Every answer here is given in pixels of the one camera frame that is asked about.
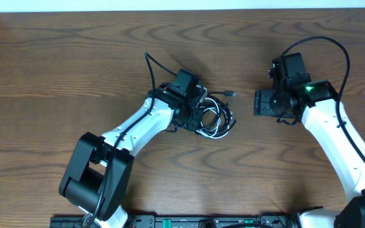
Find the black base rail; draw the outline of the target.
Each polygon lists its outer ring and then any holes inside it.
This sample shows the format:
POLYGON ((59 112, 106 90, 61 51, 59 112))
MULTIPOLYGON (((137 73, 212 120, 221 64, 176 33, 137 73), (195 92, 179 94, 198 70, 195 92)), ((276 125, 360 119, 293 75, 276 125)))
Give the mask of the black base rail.
POLYGON ((298 222, 289 216, 279 216, 273 213, 263 213, 254 217, 182 217, 131 215, 124 227, 126 228, 201 228, 226 227, 234 224, 245 224, 253 227, 255 224, 269 227, 298 227, 298 222))

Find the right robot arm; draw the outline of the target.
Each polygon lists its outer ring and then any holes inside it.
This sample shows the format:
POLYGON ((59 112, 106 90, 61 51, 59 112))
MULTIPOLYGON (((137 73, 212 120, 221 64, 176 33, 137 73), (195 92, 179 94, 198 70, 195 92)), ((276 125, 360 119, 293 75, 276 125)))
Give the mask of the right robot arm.
POLYGON ((288 227, 365 227, 365 142, 351 124, 339 93, 327 80, 311 81, 300 53, 273 59, 272 89, 255 93, 254 114, 301 123, 322 147, 342 183, 347 206, 301 210, 288 227))

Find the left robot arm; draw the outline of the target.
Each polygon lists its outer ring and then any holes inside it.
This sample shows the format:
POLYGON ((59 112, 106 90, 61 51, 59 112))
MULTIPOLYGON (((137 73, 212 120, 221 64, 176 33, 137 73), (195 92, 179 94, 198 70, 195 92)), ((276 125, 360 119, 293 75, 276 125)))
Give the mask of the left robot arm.
POLYGON ((124 227, 129 218, 122 202, 136 155, 171 124, 196 131, 206 97, 203 82, 181 69, 173 82, 153 87, 124 123, 101 136, 81 136, 58 189, 85 212, 73 227, 124 227))

